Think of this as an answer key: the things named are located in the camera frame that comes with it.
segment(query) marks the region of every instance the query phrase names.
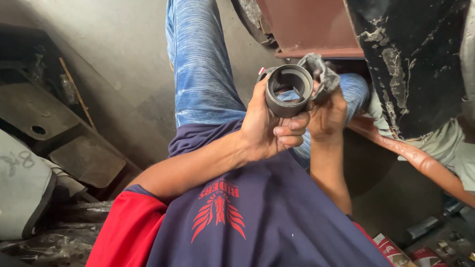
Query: bolt hole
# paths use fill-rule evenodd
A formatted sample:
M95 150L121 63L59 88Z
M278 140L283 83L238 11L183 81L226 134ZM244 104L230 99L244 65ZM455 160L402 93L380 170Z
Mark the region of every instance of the bolt hole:
M31 127L31 130L37 134L46 134L46 130L41 126L34 125Z

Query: knee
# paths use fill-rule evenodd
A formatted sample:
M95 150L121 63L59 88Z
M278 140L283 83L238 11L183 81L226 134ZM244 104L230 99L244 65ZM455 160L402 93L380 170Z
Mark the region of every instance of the knee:
M368 83L361 75L356 73L340 74L340 87L345 98L366 100L370 96Z

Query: gray floor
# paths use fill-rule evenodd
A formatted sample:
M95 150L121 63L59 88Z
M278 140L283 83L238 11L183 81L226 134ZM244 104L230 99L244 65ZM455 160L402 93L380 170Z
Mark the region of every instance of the gray floor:
M168 156L175 121L165 0L9 1L19 4L31 21L10 17L4 22L39 27L50 35L101 135L142 168ZM217 2L236 88L247 104L258 70L283 61L251 38L229 0ZM404 241L404 228L440 210L440 189L428 178L349 130L345 177L354 218L372 236L383 232Z

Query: red wing logo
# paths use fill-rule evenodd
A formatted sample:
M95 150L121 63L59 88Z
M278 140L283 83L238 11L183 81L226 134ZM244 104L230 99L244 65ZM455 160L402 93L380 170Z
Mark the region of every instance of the red wing logo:
M216 184L225 183L225 181L222 181L221 179L215 182ZM233 192L237 192L238 189L237 187L233 189ZM226 194L226 190L217 190L216 193L213 193L210 197L209 200L207 201L207 204L203 206L199 211L198 215L195 217L193 220L195 223L193 224L193 229L196 228L195 233L193 234L193 238L191 239L191 242L193 243L193 240L195 237L198 235L199 232L201 232L206 225L208 225L214 217L214 214L216 216L216 223L215 225L218 225L218 223L222 222L223 224L226 224L226 220L230 223L230 225L236 229L244 239L246 239L246 236L244 235L244 231L242 230L241 227L245 228L244 222L242 221L242 216L239 214L238 210L233 207L231 204L231 201L229 200L229 195Z

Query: blue pants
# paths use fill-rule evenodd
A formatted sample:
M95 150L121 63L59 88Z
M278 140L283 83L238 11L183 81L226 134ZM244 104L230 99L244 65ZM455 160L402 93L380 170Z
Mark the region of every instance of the blue pants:
M168 55L174 66L177 127L243 119L246 107L234 87L216 0L168 0L166 36ZM358 74L341 74L340 78L348 105L346 122L349 122L368 98L368 85ZM307 168L308 131L304 143L294 151L297 161Z

